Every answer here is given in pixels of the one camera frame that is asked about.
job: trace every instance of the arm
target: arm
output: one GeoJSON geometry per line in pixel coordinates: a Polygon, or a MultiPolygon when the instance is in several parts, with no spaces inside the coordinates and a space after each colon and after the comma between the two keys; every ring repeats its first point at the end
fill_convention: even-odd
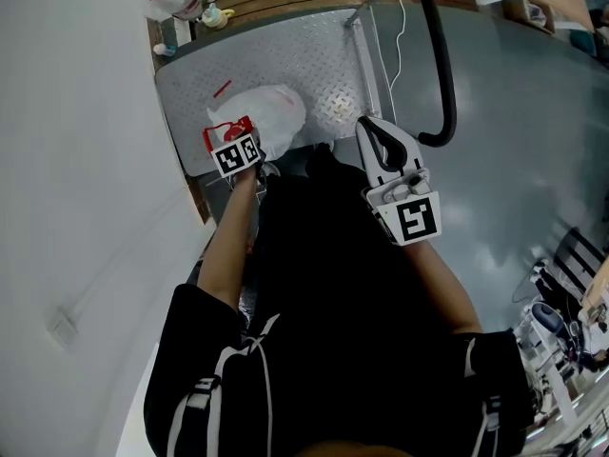
{"type": "Polygon", "coordinates": [[[226,205],[203,259],[197,286],[235,311],[239,306],[246,263],[246,243],[256,195],[256,169],[237,174],[235,190],[226,205]]]}
{"type": "Polygon", "coordinates": [[[428,242],[404,246],[422,286],[453,334],[482,333],[480,321],[462,284],[428,242]]]}

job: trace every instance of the white plastic bag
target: white plastic bag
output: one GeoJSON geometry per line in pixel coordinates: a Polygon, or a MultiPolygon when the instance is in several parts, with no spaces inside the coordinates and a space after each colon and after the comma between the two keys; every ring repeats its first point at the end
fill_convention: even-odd
{"type": "MultiPolygon", "coordinates": [[[[260,147],[266,160],[279,159],[289,149],[294,136],[305,124],[305,104],[300,95],[286,85],[272,85],[239,93],[216,111],[207,109],[214,127],[237,122],[247,115],[260,134],[260,147]]],[[[217,131],[221,141],[223,133],[217,131]]]]}

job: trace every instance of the black handle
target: black handle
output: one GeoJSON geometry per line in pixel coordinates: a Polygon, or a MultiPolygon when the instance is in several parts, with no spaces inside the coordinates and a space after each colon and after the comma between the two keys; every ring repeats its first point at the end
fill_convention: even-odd
{"type": "Polygon", "coordinates": [[[455,135],[455,128],[457,126],[455,85],[453,83],[453,72],[450,67],[450,58],[448,57],[448,48],[446,47],[446,39],[444,38],[444,29],[442,27],[442,20],[440,20],[438,7],[436,7],[434,0],[421,0],[421,5],[427,26],[429,27],[431,46],[434,50],[436,67],[438,68],[444,124],[439,134],[434,135],[432,133],[421,132],[418,139],[421,144],[432,148],[440,148],[448,144],[453,135],[455,135]]]}

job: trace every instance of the gray floor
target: gray floor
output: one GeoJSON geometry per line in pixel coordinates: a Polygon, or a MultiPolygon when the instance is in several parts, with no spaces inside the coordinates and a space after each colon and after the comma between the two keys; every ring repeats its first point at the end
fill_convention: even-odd
{"type": "MultiPolygon", "coordinates": [[[[420,8],[406,9],[397,121],[435,132],[442,110],[433,55],[420,8]]],[[[376,20],[392,76],[399,7],[380,6],[376,20]]],[[[484,328],[504,329],[521,310],[512,300],[533,293],[524,280],[535,258],[552,253],[570,227],[599,247],[604,241],[609,73],[517,24],[453,9],[442,9],[442,20],[459,124],[447,147],[422,150],[442,205],[443,234],[433,244],[469,291],[484,328]]],[[[360,164],[354,138],[338,141],[335,153],[360,164]]]]}

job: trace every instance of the diamond plate metal surface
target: diamond plate metal surface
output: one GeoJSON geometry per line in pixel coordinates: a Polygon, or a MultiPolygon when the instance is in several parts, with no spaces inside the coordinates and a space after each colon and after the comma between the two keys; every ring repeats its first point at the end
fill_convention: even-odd
{"type": "Polygon", "coordinates": [[[162,68],[157,88],[187,173],[215,170],[202,139],[202,130],[212,125],[206,109],[261,85],[285,84],[303,98],[306,122],[293,149],[354,135],[368,95],[353,30],[344,27],[351,13],[327,11],[249,30],[162,68]]]}

